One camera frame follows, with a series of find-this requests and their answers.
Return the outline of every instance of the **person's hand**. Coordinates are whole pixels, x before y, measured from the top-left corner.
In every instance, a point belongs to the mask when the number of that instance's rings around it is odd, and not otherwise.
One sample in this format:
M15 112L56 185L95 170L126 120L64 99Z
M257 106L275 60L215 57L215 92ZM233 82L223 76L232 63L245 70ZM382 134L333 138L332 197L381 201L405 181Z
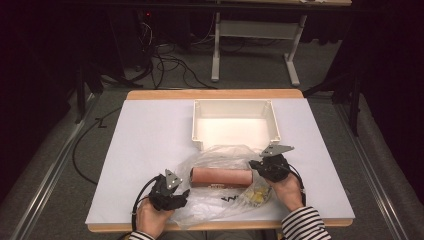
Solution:
M269 181L268 179L265 180L274 189L278 200L286 205L290 212L304 207L302 203L302 195L300 193L300 183L293 173L290 173L286 179L276 183Z
M137 231L158 238L165 228L166 221L174 212L174 210L158 211L150 203L149 198L145 198L137 209Z

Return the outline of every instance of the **white tray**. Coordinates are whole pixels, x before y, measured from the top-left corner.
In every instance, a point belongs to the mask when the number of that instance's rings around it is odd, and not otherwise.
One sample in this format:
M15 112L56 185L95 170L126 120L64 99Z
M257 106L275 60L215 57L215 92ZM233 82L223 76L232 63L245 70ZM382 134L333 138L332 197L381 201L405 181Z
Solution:
M280 134L272 101L267 99L199 99L194 101L193 143L199 150L243 144L265 149Z

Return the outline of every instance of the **white metal frame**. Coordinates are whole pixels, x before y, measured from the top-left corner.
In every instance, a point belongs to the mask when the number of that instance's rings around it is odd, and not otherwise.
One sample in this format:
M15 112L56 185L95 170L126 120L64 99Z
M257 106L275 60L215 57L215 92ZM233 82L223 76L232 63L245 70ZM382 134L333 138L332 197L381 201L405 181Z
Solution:
M293 86L299 86L299 78L294 67L293 58L305 27L306 15L300 17L298 23L274 23L252 21L221 20L221 14L215 16L215 48L212 60L212 82L219 81L219 39L221 36L252 37L268 39L289 39L293 41L290 53L284 54L290 80Z

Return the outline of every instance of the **black and white striped shirt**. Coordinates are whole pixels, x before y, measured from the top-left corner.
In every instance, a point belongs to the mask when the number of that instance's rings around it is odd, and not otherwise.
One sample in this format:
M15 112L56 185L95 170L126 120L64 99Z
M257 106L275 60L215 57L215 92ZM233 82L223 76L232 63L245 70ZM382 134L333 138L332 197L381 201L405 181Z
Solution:
M290 213L281 221L284 239L287 240L327 240L331 239L318 211L313 207L303 207ZM143 232L132 232L129 240L154 240Z

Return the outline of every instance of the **clear plastic bag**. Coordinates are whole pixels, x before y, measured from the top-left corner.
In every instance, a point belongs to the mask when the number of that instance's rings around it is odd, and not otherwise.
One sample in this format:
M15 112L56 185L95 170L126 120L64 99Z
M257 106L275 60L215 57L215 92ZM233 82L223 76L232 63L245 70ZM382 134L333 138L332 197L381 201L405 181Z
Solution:
M245 145L213 146L181 163L176 175L183 179L178 191L190 188L193 167L250 169L249 161L260 161L259 154ZM177 209L171 220L182 229L193 225L234 216L260 207L271 195L269 185L253 171L253 183L246 189L191 188L184 208Z

